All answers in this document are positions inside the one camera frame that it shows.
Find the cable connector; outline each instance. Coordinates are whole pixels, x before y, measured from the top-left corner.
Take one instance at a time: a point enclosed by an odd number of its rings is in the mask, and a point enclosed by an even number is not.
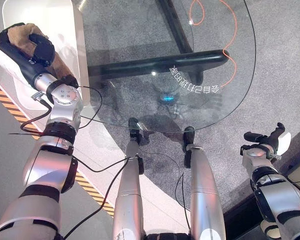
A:
[[[33,94],[31,96],[31,98],[34,100],[34,101],[41,101],[41,98],[43,97],[44,93],[42,91],[37,91],[35,94]]]

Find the orange cable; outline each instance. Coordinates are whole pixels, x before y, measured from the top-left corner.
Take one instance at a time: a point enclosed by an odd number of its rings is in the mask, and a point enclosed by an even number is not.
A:
[[[201,18],[201,21],[199,21],[198,23],[194,23],[194,21],[192,20],[192,8],[193,8],[195,2],[197,2],[200,5],[201,9],[202,9],[202,18]],[[189,18],[190,18],[189,20],[192,22],[192,24],[194,26],[198,26],[204,21],[204,19],[205,19],[205,8],[202,5],[200,0],[193,0],[192,1],[191,5],[190,5],[190,10],[189,10]]]
[[[221,88],[223,88],[224,86],[226,86],[228,83],[230,83],[230,82],[234,79],[234,77],[235,77],[235,75],[236,75],[236,73],[237,73],[237,63],[236,63],[236,61],[233,60],[232,57],[230,57],[229,55],[227,55],[225,51],[226,51],[226,49],[233,43],[233,41],[235,40],[235,37],[236,37],[236,35],[237,35],[238,22],[237,22],[236,14],[235,14],[235,12],[232,10],[232,8],[231,8],[226,2],[224,2],[223,0],[219,0],[219,1],[222,2],[224,5],[226,5],[228,9],[230,9],[230,11],[232,12],[233,18],[234,18],[234,34],[233,34],[233,37],[232,37],[231,41],[230,41],[230,42],[223,48],[223,50],[222,50],[222,53],[223,53],[228,59],[230,59],[230,60],[233,62],[233,64],[234,64],[234,72],[233,72],[233,75],[232,75],[232,77],[230,78],[230,80],[227,81],[225,84],[223,84],[223,85],[220,86]]]

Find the floor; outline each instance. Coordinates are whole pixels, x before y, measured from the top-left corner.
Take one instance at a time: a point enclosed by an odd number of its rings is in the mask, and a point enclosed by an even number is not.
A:
[[[77,6],[81,3],[80,1],[73,2]],[[190,0],[182,2],[184,6],[191,3]],[[87,61],[90,65],[102,60],[97,54],[98,51],[94,49],[94,44],[97,44],[98,41],[102,44],[107,43],[106,39],[99,39],[103,37],[102,32],[105,29],[101,25],[95,24],[94,21],[98,16],[91,15],[91,12],[101,12],[97,11],[101,6],[97,3],[99,2],[87,1],[82,6],[84,27],[88,29],[85,31],[85,41],[88,52]],[[224,211],[229,210],[251,193],[250,190],[247,190],[249,189],[248,176],[241,165],[242,159],[239,155],[240,146],[246,144],[243,139],[245,132],[269,134],[274,130],[277,122],[282,122],[294,137],[293,149],[298,150],[298,146],[300,146],[300,0],[284,1],[283,3],[275,0],[248,0],[247,6],[254,24],[257,49],[256,69],[252,85],[242,104],[231,115],[212,126],[197,131],[195,137],[196,143],[204,146],[210,161]],[[0,30],[2,28],[0,11]],[[156,31],[156,29],[149,28],[149,31]],[[195,49],[202,49],[201,37],[202,32],[199,29],[193,31]],[[139,55],[135,56],[138,49],[129,48],[129,39],[124,41],[126,46],[117,49],[117,52],[107,61],[133,60],[132,57],[143,56],[142,48],[139,49],[141,51],[138,53]],[[164,49],[167,46],[166,42],[168,44],[172,42],[170,36],[163,36],[161,40],[158,40],[158,46],[149,46],[149,48]],[[0,69],[0,78],[8,79],[9,76]],[[9,157],[13,155],[15,159],[25,160],[28,151],[34,144],[30,137],[15,136],[12,138],[7,136],[7,133],[15,132],[17,128],[18,123],[0,106],[0,179],[2,176],[8,179],[0,181],[0,216],[8,203],[22,191],[18,173],[23,164],[12,165]],[[128,131],[112,126],[106,126],[106,129],[115,143],[124,151],[127,145]],[[97,135],[98,128],[95,127],[82,132],[81,137],[89,136],[92,140],[97,141]],[[142,146],[142,157],[145,163],[145,176],[168,196],[174,198],[174,186],[180,172],[176,164],[162,154],[175,160],[181,168],[183,153],[178,141],[171,141],[171,139],[173,136],[167,134],[151,134],[149,143]],[[293,157],[291,152],[287,152],[277,166],[286,170],[287,166],[284,163],[290,163]],[[185,201],[189,206],[190,173],[186,169],[181,171],[185,172]],[[180,189],[177,191],[177,196],[180,199]],[[62,202],[64,216],[62,231],[64,233],[87,213],[98,207],[78,185],[75,185],[69,193],[64,194]],[[78,229],[72,237],[78,239],[84,236],[84,239],[92,239],[94,236],[89,231],[94,229],[93,232],[101,236],[101,239],[110,239],[111,224],[112,220],[103,212]]]

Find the gray carpet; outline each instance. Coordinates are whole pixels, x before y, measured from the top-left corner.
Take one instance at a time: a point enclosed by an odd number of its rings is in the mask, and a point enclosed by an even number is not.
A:
[[[190,30],[187,12],[190,0],[173,1],[185,34],[195,52],[221,49],[229,42],[234,32],[231,12],[220,2],[203,3],[206,18],[200,27]],[[222,94],[207,95],[207,99],[195,99],[212,106],[198,118],[169,121],[160,120],[172,129],[183,129],[192,124],[197,128],[216,122],[227,116],[244,97],[253,72],[254,44],[252,29],[242,0],[231,2],[238,20],[237,37],[229,48],[230,55],[237,61],[235,80],[224,88]],[[298,1],[247,1],[256,35],[256,69],[253,82],[241,105],[225,119],[196,132],[195,141],[202,144],[211,163],[226,211],[251,192],[248,176],[241,165],[240,146],[246,144],[243,134],[254,131],[269,134],[277,122],[285,124],[292,136],[300,132],[300,0]],[[88,65],[100,65],[178,54],[178,49],[169,33],[160,8],[155,2],[131,1],[87,1],[82,7],[85,43]],[[193,10],[194,18],[200,18],[198,8]],[[233,64],[228,61],[219,68],[204,72],[204,84],[213,84],[230,78]],[[161,91],[173,91],[169,74],[161,76]],[[155,113],[154,94],[159,81],[152,76],[113,79],[117,88],[102,85],[104,106],[99,114],[101,119],[126,125],[128,118],[142,118],[145,113]],[[98,105],[97,97],[92,104]],[[124,150],[128,142],[128,130],[106,126],[117,144]],[[185,195],[189,206],[190,174],[182,168],[183,152],[178,133],[146,133],[142,153],[145,175],[170,196],[180,171],[185,171]],[[282,158],[283,166],[289,156]]]

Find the black cable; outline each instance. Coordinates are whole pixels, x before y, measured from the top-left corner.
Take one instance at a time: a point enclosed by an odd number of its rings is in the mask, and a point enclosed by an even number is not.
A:
[[[86,126],[88,126],[91,123],[92,120],[94,120],[95,116],[97,115],[97,113],[99,112],[99,110],[100,110],[100,108],[101,108],[101,106],[103,104],[103,98],[102,98],[101,93],[97,89],[95,89],[94,87],[90,87],[90,86],[79,86],[79,87],[80,88],[86,88],[86,89],[95,90],[99,94],[99,96],[100,96],[100,105],[99,105],[98,109],[96,110],[95,114],[93,115],[93,117],[92,118],[88,118],[88,117],[81,116],[81,117],[84,117],[85,119],[90,119],[90,121],[88,121],[88,123],[86,125],[79,127],[79,129],[83,129]]]
[[[186,204],[185,204],[185,195],[184,195],[184,173],[182,173],[181,185],[182,185],[182,200],[183,200],[183,209],[184,209],[185,220],[186,220],[186,224],[188,225],[188,228],[190,230],[190,224],[189,224],[189,221],[188,221]]]
[[[178,198],[177,198],[177,188],[178,188],[180,179],[181,179],[181,177],[182,177],[182,174],[180,175],[178,181],[176,182],[175,188],[174,188],[174,199],[176,200],[176,202],[177,202],[181,207],[183,207],[183,208],[185,208],[186,210],[190,211],[190,209],[187,208],[186,206],[182,205],[182,204],[179,202]]]
[[[81,224],[83,224],[86,220],[88,220],[89,218],[91,218],[93,215],[95,215],[96,213],[98,213],[105,205],[106,203],[106,200],[107,200],[107,197],[108,197],[108,194],[109,194],[109,191],[112,187],[112,185],[114,184],[116,178],[118,177],[118,175],[121,173],[121,171],[125,168],[125,166],[128,164],[129,161],[126,161],[125,164],[122,166],[122,168],[117,172],[117,174],[114,176],[114,178],[112,179],[105,195],[104,195],[104,199],[103,199],[103,202],[101,204],[101,206],[96,210],[94,211],[93,213],[91,213],[90,215],[86,216],[84,219],[82,219],[77,225],[75,225],[63,238],[63,240],[66,240],[70,234],[72,234]]]
[[[34,133],[19,133],[19,132],[8,133],[8,135],[29,135],[29,136],[36,136],[36,137],[41,136],[39,134],[34,134]]]
[[[169,158],[172,162],[174,162],[174,164],[175,164],[176,167],[178,168],[178,173],[179,173],[179,175],[180,175],[180,167],[179,167],[178,163],[177,163],[172,157],[170,157],[170,156],[168,156],[168,155],[166,155],[166,154],[164,154],[164,153],[159,153],[159,152],[147,152],[147,151],[145,151],[145,150],[142,150],[141,148],[139,148],[139,150],[140,150],[141,152],[145,153],[145,154],[150,154],[150,155],[151,155],[151,154],[157,154],[157,155],[163,155],[163,156]]]
[[[79,159],[76,158],[75,156],[72,156],[72,157],[73,157],[75,160],[77,160],[79,163],[81,163],[82,165],[84,165],[84,166],[85,166],[87,169],[89,169],[91,172],[94,172],[94,173],[101,173],[101,172],[103,172],[103,171],[105,171],[105,170],[107,170],[107,169],[113,167],[114,165],[119,164],[119,163],[121,163],[121,162],[123,162],[123,161],[125,161],[125,160],[127,160],[127,159],[129,158],[129,157],[126,157],[125,159],[122,159],[122,160],[120,160],[120,161],[117,161],[117,162],[111,164],[110,166],[107,166],[107,167],[104,168],[104,169],[101,169],[101,170],[93,170],[91,167],[89,167],[87,164],[85,164],[83,161],[79,160]]]
[[[40,115],[40,116],[37,116],[37,117],[35,117],[35,118],[33,118],[33,119],[30,119],[30,120],[28,120],[28,121],[22,123],[21,126],[20,126],[20,129],[21,129],[22,131],[25,131],[25,132],[28,132],[28,133],[32,133],[32,134],[37,134],[37,135],[40,136],[40,135],[42,134],[42,132],[35,131],[35,130],[29,130],[29,129],[26,129],[26,128],[25,128],[26,125],[31,124],[31,123],[34,122],[34,121],[40,120],[40,119],[42,119],[42,118],[48,116],[48,115],[51,113],[52,107],[51,107],[45,100],[41,99],[39,102],[40,102],[42,105],[44,105],[44,106],[48,109],[48,111],[45,112],[44,114]]]
[[[141,152],[144,152],[144,153],[146,153],[146,154],[159,154],[159,155],[166,156],[167,158],[169,158],[171,161],[173,161],[173,162],[176,164],[176,166],[177,166],[177,168],[178,168],[178,173],[179,173],[179,175],[180,175],[180,167],[179,167],[178,163],[177,163],[172,157],[170,157],[170,156],[168,156],[168,155],[166,155],[166,154],[163,154],[163,153],[159,153],[159,152],[147,152],[147,151],[142,150],[141,148],[139,148],[139,149],[140,149]],[[178,188],[178,185],[179,185],[179,181],[180,181],[180,179],[177,181],[177,183],[176,183],[176,185],[175,185],[174,199],[176,200],[176,202],[177,202],[181,207],[184,208],[185,206],[182,205],[182,204],[179,202],[178,198],[177,198],[177,188]]]

